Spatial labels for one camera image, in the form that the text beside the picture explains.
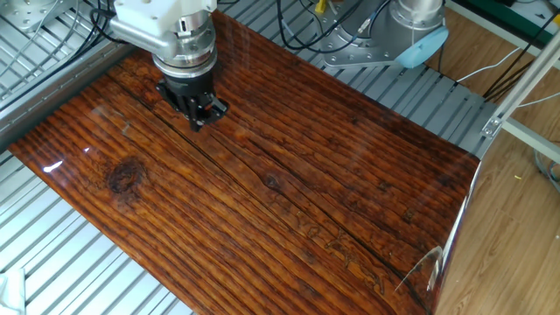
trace metal mounting plate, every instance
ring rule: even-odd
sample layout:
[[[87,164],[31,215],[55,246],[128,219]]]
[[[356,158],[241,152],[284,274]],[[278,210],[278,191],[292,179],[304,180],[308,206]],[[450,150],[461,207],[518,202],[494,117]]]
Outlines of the metal mounting plate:
[[[319,17],[323,28],[327,29],[336,23],[336,15],[330,9]],[[337,27],[332,33],[321,39],[321,51],[327,52],[342,47],[351,39],[350,35],[341,27]],[[326,53],[325,64],[330,67],[381,67],[396,65],[394,58],[384,52],[371,38],[357,38],[354,43],[339,52]]]

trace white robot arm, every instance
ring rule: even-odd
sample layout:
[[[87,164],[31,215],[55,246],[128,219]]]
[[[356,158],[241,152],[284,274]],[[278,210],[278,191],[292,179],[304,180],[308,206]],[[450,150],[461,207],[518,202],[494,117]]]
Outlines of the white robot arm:
[[[217,0],[115,0],[113,32],[150,53],[164,74],[156,90],[193,131],[222,118],[228,105],[215,97],[217,61],[210,12]]]

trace wood grain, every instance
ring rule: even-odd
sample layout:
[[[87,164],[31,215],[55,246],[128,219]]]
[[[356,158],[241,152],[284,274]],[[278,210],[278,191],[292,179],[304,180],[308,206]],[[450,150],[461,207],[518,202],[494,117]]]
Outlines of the wood grain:
[[[136,52],[10,147],[198,314],[422,314],[479,161],[214,14],[199,134]]]

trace varnished wood surface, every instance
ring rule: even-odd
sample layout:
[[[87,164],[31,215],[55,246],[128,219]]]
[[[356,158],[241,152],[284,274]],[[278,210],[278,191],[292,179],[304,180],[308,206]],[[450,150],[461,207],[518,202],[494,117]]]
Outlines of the varnished wood surface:
[[[455,80],[515,49],[451,10],[446,16],[450,38],[442,72]],[[514,58],[461,83],[483,94]],[[436,55],[428,64],[437,68],[437,62]],[[559,81],[560,71],[551,69],[526,102],[557,93]],[[560,141],[559,102],[560,97],[519,108],[514,118]],[[533,150],[501,132],[482,160],[437,315],[560,314],[559,209],[560,194],[536,169]]]
[[[137,52],[10,147],[198,314],[423,314],[479,161],[214,15],[199,134]]]

